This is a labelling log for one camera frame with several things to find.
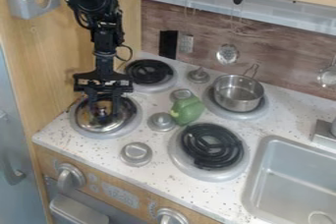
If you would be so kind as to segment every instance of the faucet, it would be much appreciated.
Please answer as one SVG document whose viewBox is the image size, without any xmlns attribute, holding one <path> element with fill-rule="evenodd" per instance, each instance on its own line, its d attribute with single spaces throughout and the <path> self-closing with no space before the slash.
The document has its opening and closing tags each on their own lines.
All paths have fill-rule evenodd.
<svg viewBox="0 0 336 224">
<path fill-rule="evenodd" d="M 317 120 L 312 141 L 336 149 L 336 118 L 332 123 Z"/>
<path fill-rule="evenodd" d="M 331 134 L 336 138 L 336 118 L 334 121 L 331 123 L 331 129 L 330 129 Z"/>
</svg>

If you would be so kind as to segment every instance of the silver sink basin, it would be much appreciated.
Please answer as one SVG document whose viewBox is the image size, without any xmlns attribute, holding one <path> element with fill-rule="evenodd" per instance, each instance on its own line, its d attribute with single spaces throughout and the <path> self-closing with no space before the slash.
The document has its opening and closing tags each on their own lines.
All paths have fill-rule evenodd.
<svg viewBox="0 0 336 224">
<path fill-rule="evenodd" d="M 242 202 L 270 223 L 336 224 L 336 155 L 267 137 L 256 152 Z"/>
</svg>

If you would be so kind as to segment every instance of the speckled countertop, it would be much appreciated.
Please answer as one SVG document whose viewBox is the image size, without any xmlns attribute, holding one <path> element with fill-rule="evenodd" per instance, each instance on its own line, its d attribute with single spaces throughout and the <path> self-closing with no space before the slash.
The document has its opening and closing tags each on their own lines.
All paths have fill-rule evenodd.
<svg viewBox="0 0 336 224">
<path fill-rule="evenodd" d="M 141 54 L 141 58 L 153 55 Z M 182 173 L 171 162 L 167 144 L 176 130 L 169 133 L 155 133 L 146 124 L 153 113 L 168 112 L 172 106 L 169 94 L 182 87 L 202 96 L 206 87 L 222 73 L 207 70 L 211 75 L 208 84 L 190 83 L 185 75 L 195 66 L 160 58 L 174 65 L 179 73 L 179 81 L 174 88 L 157 94 L 133 93 L 143 109 L 139 127 L 118 140 L 92 140 L 75 132 L 63 113 L 33 137 L 33 141 L 63 155 L 74 158 L 112 176 L 127 180 L 141 188 L 167 197 L 185 207 L 201 212 L 225 223 L 264 223 L 248 214 L 241 204 L 241 194 L 250 165 L 245 173 L 233 181 L 207 183 Z M 252 163 L 256 147 L 266 136 L 276 135 L 289 140 L 311 144 L 310 134 L 316 119 L 332 121 L 336 115 L 335 101 L 295 92 L 289 89 L 264 84 L 270 101 L 270 109 L 262 118 L 251 121 L 232 121 L 221 119 L 205 111 L 200 122 L 222 125 L 238 134 L 249 147 Z M 147 143 L 153 150 L 152 161 L 144 167 L 133 168 L 119 159 L 122 147 L 133 141 Z"/>
</svg>

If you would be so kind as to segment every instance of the oven door handle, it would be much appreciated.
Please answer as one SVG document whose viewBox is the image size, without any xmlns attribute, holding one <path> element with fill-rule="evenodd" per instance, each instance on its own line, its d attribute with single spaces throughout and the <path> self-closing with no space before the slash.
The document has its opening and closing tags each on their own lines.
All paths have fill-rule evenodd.
<svg viewBox="0 0 336 224">
<path fill-rule="evenodd" d="M 113 224 L 107 215 L 63 195 L 56 195 L 49 209 L 54 217 L 71 224 Z"/>
<path fill-rule="evenodd" d="M 0 110 L 0 134 L 6 131 L 5 124 L 7 124 L 7 122 L 7 114 L 4 111 Z M 11 186 L 17 185 L 26 177 L 26 174 L 24 174 L 22 171 L 13 170 L 11 163 L 7 157 L 7 152 L 4 148 L 0 149 L 0 170 L 2 170 L 6 182 Z"/>
</svg>

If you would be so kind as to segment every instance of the pot handle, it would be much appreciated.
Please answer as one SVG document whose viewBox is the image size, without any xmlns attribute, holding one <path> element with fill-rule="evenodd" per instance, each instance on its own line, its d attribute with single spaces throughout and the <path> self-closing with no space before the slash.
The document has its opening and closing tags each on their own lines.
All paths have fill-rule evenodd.
<svg viewBox="0 0 336 224">
<path fill-rule="evenodd" d="M 249 71 L 254 70 L 253 75 L 251 76 L 251 78 L 254 78 L 255 75 L 257 74 L 257 71 L 259 70 L 259 67 L 260 65 L 254 63 L 252 66 L 250 66 L 248 69 L 244 71 L 243 76 L 246 76 Z"/>
</svg>

